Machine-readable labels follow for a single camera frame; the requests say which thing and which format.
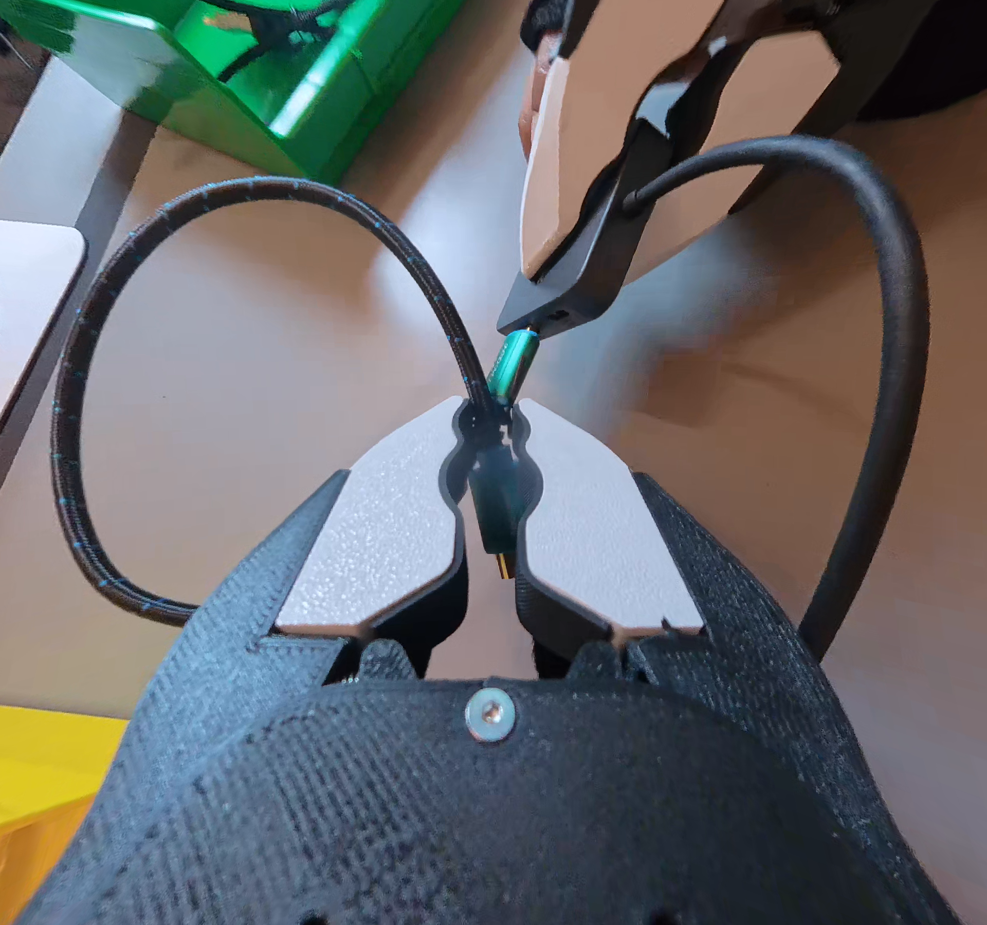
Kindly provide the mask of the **yellow plastic bin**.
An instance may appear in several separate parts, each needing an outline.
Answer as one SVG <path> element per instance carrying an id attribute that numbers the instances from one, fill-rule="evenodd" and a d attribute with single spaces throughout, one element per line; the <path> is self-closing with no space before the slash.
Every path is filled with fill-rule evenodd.
<path id="1" fill-rule="evenodd" d="M 1 707 L 1 922 L 12 923 L 89 812 L 127 721 Z"/>

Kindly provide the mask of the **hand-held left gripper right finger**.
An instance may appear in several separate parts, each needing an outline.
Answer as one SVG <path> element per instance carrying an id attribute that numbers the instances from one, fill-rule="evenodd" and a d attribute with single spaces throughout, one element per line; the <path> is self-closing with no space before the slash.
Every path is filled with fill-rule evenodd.
<path id="1" fill-rule="evenodd" d="M 704 619 L 630 467 L 533 399 L 513 409 L 522 513 L 515 603 L 539 647 L 696 636 Z"/>

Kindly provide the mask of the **person's right hand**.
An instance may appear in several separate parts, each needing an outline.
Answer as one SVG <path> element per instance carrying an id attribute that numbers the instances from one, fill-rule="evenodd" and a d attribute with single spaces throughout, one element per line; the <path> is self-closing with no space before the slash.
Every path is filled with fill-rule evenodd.
<path id="1" fill-rule="evenodd" d="M 518 131 L 526 160 L 531 154 L 548 73 L 558 54 L 562 38 L 561 30 L 548 31 L 541 37 L 522 95 Z"/>

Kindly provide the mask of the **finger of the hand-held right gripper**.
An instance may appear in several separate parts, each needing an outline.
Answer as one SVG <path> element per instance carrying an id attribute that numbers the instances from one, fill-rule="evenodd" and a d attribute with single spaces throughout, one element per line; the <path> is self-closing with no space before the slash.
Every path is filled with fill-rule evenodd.
<path id="1" fill-rule="evenodd" d="M 801 133 L 830 137 L 878 91 L 936 0 L 861 0 L 822 31 L 759 39 L 726 81 L 700 147 Z M 728 215 L 743 210 L 780 175 L 757 166 L 724 170 L 659 199 L 627 277 L 635 281 Z"/>
<path id="2" fill-rule="evenodd" d="M 700 42 L 724 0 L 571 0 L 526 172 L 522 272 L 533 279 L 621 154 L 648 85 Z"/>

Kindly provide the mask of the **white panel stand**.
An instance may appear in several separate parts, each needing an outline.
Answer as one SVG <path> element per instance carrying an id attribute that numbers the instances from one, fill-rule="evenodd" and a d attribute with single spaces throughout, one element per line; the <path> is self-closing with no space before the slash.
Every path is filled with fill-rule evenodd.
<path id="1" fill-rule="evenodd" d="M 1 222 L 1 479 L 49 381 L 61 316 L 87 261 L 77 228 Z"/>

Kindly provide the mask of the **black hdmi switch hub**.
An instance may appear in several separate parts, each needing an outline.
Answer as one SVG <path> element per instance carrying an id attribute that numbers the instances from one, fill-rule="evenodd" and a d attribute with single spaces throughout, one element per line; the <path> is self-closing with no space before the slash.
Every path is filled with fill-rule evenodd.
<path id="1" fill-rule="evenodd" d="M 590 189 L 574 233 L 537 269 L 519 274 L 501 311 L 506 335 L 534 326 L 544 338 L 599 318 L 615 302 L 650 215 L 660 199 L 707 175 L 765 167 L 772 178 L 811 169 L 834 179 L 870 235 L 882 299 L 882 354 L 870 437 L 843 523 L 798 625 L 823 660 L 860 591 L 878 549 L 916 435 L 931 342 L 930 293 L 918 230 L 899 194 L 863 153 L 805 133 L 728 142 L 671 161 L 671 142 L 651 121 L 633 129 L 616 162 Z"/>

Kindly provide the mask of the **green plastic bin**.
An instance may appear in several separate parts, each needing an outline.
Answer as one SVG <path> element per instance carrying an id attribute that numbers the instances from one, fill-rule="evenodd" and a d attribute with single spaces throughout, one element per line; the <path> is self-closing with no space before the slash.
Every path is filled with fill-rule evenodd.
<path id="1" fill-rule="evenodd" d="M 334 184 L 463 1 L 2 0 L 2 19 L 121 109 Z"/>

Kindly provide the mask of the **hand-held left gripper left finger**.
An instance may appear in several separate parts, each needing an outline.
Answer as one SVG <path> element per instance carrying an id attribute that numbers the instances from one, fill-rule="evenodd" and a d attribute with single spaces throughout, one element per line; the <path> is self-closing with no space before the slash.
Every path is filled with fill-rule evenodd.
<path id="1" fill-rule="evenodd" d="M 468 567 L 460 502 L 467 400 L 451 396 L 389 433 L 347 470 L 275 618 L 278 634 L 368 646 L 388 639 L 424 677 L 463 622 Z"/>

